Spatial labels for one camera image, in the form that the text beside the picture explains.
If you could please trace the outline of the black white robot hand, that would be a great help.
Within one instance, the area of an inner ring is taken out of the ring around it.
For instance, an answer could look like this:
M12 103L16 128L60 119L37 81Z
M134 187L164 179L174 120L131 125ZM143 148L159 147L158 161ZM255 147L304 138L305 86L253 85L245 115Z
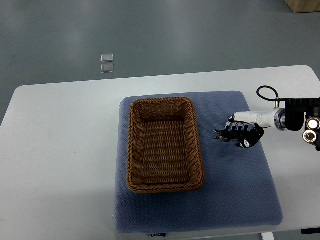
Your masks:
M261 140L267 128L279 131L286 129L284 108L274 108L272 111L236 112L227 120L224 130L248 131L249 134L244 142L236 141L236 146L249 149Z

